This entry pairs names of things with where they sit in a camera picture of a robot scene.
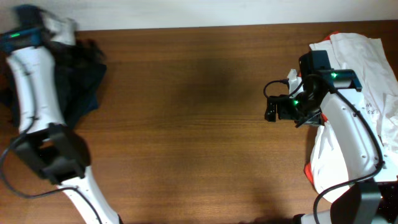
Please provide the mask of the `black Nike t-shirt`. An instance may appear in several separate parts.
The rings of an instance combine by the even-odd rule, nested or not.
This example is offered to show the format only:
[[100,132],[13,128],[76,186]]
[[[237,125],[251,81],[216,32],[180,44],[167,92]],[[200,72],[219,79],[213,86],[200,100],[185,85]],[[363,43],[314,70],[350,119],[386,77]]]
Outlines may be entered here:
[[86,41],[79,40],[76,45],[66,47],[58,52],[54,52],[55,66],[56,65],[85,65],[87,63],[104,63],[105,55],[99,48],[97,43],[88,39]]

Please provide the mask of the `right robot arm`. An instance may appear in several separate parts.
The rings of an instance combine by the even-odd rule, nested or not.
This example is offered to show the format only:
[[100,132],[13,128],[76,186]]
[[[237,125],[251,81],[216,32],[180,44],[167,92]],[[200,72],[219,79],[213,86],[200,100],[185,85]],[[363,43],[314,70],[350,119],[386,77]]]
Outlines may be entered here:
[[325,50],[299,58],[301,76],[283,79],[289,94],[267,96],[265,120],[296,127],[330,123],[348,179],[322,190],[311,214],[292,223],[397,223],[397,162],[383,148],[365,109],[363,88],[351,69],[335,70]]

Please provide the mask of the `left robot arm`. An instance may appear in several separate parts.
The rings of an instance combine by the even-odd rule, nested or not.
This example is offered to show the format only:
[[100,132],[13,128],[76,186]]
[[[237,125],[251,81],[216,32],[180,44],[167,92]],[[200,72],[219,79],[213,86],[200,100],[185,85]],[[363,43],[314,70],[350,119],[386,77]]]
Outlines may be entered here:
[[102,51],[76,39],[72,19],[31,4],[14,13],[18,27],[1,36],[19,128],[7,151],[64,193],[85,222],[121,223],[95,181],[86,141],[74,131],[98,107]]

